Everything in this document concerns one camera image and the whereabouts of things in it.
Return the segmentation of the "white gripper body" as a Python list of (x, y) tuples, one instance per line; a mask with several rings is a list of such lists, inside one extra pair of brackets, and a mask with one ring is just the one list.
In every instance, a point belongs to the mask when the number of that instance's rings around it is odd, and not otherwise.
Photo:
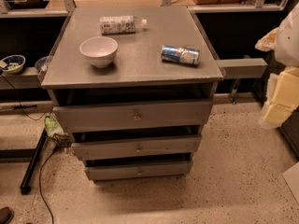
[(278, 33), (278, 28), (273, 29), (268, 34), (263, 36), (255, 44), (255, 48), (260, 51), (270, 51), (275, 48), (276, 36)]

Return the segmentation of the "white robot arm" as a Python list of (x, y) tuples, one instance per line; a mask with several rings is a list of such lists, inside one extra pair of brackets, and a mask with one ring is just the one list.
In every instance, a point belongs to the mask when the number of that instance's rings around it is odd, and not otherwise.
[(264, 129), (280, 127), (299, 106), (299, 4), (278, 28), (258, 40), (255, 48), (274, 51), (275, 60), (285, 65), (278, 75), (270, 74), (266, 102), (259, 124)]

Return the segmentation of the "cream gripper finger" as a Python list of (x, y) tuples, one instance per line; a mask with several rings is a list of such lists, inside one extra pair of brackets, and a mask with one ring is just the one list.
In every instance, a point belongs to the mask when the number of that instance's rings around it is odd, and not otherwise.
[(287, 67), (267, 81), (266, 102), (259, 124), (266, 130), (280, 127), (299, 106), (299, 68)]

